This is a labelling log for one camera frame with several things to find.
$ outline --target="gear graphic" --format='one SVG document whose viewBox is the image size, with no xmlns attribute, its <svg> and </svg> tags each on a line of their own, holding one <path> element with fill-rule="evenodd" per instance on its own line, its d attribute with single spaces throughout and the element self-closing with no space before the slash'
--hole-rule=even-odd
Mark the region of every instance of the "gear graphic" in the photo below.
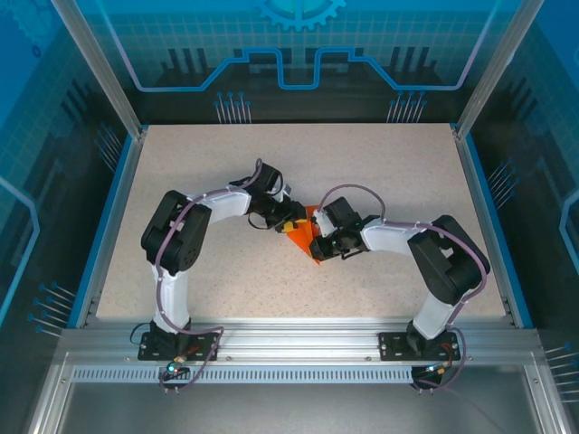
<svg viewBox="0 0 579 434">
<path fill-rule="evenodd" d="M 33 45 L 42 45 L 52 28 L 49 0 L 0 0 L 0 11 L 8 11 Z"/>
<path fill-rule="evenodd" d="M 337 16 L 337 9 L 346 6 L 346 0 L 257 0 L 262 18 L 270 18 L 271 25 L 281 24 L 283 30 L 304 27 L 314 30 L 316 24 L 326 25 L 326 19 Z"/>
</svg>

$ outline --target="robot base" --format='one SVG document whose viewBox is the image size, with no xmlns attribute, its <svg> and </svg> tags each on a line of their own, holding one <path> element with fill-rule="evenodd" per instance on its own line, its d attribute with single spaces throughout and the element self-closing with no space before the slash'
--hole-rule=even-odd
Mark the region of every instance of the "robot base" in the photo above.
<svg viewBox="0 0 579 434">
<path fill-rule="evenodd" d="M 442 347 L 443 344 L 451 346 L 453 362 L 460 360 L 460 349 L 454 333 L 444 332 L 427 342 L 428 345 L 424 351 L 417 353 L 408 344 L 407 333 L 379 333 L 380 360 L 382 362 L 446 362 L 449 360 L 449 354 Z"/>
<path fill-rule="evenodd" d="M 184 329 L 188 330 L 191 324 L 187 324 Z M 204 361 L 211 346 L 218 337 L 217 333 L 206 335 L 185 335 L 183 333 L 168 333 L 151 321 L 150 332 L 141 336 L 138 350 L 138 360 L 170 362 L 177 356 L 185 356 L 188 362 Z M 217 352 L 211 356 L 210 361 L 217 360 Z"/>
</svg>

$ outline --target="orange block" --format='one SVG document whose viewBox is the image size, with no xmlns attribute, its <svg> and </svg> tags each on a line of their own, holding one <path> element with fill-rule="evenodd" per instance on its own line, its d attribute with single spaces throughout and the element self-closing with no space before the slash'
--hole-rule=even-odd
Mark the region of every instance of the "orange block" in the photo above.
<svg viewBox="0 0 579 434">
<path fill-rule="evenodd" d="M 295 242 L 300 249 L 305 251 L 306 254 L 311 257 L 311 254 L 309 253 L 309 244 L 311 244 L 314 238 L 319 235 L 318 226 L 311 222 L 311 216 L 318 206 L 309 205 L 305 208 L 306 213 L 308 214 L 308 220 L 306 222 L 297 223 L 298 228 L 294 231 L 288 232 L 287 235 L 290 240 Z M 319 265 L 319 260 L 314 259 L 314 261 Z"/>
</svg>

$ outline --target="work surface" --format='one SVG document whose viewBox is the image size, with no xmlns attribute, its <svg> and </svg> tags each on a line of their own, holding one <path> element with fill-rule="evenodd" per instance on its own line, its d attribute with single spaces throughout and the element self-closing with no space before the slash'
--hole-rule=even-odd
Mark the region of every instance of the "work surface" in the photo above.
<svg viewBox="0 0 579 434">
<path fill-rule="evenodd" d="M 366 185 L 386 218 L 454 216 L 486 251 L 448 124 L 152 126 L 147 133 L 97 312 L 100 319 L 149 318 L 155 285 L 140 238 L 169 190 L 203 193 L 251 175 L 255 159 L 281 170 L 292 198 L 317 204 L 331 187 Z M 378 202 L 342 190 L 362 217 Z M 209 227 L 189 274 L 195 317 L 413 316 L 428 291 L 411 257 L 386 252 L 321 265 L 285 235 L 256 231 L 243 217 Z M 503 316 L 494 276 L 463 316 Z"/>
</svg>

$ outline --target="blue enclosure wall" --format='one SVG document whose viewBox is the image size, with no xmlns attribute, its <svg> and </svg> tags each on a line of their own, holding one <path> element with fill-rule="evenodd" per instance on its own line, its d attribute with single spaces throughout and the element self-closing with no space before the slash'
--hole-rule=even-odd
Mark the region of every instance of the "blue enclosure wall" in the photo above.
<svg viewBox="0 0 579 434">
<path fill-rule="evenodd" d="M 579 344 L 577 16 L 576 2 L 545 1 L 472 129 L 547 347 Z"/>
<path fill-rule="evenodd" d="M 519 0 L 79 5 L 145 123 L 456 121 Z"/>
<path fill-rule="evenodd" d="M 69 312 L 39 287 L 74 297 L 127 132 L 50 2 L 0 2 L 0 35 L 0 420 L 15 433 Z"/>
</svg>

